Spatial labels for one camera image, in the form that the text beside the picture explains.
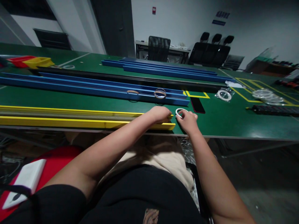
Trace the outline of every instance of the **smartphone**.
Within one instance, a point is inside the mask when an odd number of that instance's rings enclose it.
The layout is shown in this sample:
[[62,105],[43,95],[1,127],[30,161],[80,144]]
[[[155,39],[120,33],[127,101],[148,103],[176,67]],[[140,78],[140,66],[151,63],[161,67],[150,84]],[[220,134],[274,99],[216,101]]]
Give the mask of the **smartphone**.
[[202,106],[202,103],[200,102],[200,99],[197,97],[190,97],[191,103],[194,109],[194,112],[205,114],[205,109]]

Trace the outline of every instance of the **window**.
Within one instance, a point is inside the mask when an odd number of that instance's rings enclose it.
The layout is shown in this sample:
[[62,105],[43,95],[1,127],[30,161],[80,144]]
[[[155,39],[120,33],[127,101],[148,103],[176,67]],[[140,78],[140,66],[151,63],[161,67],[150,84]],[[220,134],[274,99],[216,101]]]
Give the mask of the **window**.
[[46,0],[0,0],[12,15],[56,20]]

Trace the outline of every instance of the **white desk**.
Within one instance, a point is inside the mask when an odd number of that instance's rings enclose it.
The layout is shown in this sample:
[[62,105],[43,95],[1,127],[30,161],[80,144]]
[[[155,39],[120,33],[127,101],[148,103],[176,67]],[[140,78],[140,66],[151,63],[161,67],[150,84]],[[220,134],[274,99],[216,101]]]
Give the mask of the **white desk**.
[[[148,43],[136,40],[135,45],[136,45],[136,58],[138,58],[138,59],[139,59],[140,51],[148,51],[149,50]],[[190,53],[190,50],[169,47],[168,55],[182,57],[181,64],[184,64],[188,58],[189,53]]]

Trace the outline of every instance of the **wall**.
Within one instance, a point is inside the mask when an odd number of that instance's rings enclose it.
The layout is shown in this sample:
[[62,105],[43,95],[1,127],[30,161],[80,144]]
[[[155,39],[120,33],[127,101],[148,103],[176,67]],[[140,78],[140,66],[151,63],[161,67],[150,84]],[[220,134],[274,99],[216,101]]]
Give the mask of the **wall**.
[[[150,35],[183,42],[192,48],[203,32],[212,38],[235,36],[230,54],[245,56],[240,68],[266,48],[275,47],[278,60],[299,63],[299,3],[297,0],[131,0],[135,40],[148,40]],[[217,11],[230,10],[225,26],[212,24]]]
[[41,47],[40,42],[33,30],[33,28],[48,30],[54,32],[62,32],[59,24],[55,20],[40,19],[26,16],[16,16],[12,15],[13,19],[22,28],[22,30],[27,34],[35,46]]
[[76,51],[105,54],[89,0],[47,0]]
[[33,42],[0,4],[0,42],[34,46]]

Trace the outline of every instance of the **sign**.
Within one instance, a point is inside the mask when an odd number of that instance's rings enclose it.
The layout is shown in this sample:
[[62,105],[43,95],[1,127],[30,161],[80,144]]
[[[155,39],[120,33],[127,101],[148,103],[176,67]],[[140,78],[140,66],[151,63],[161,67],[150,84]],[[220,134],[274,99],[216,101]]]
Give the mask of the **sign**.
[[218,11],[215,15],[214,20],[212,21],[213,24],[224,26],[228,17],[230,16],[230,10],[226,11]]

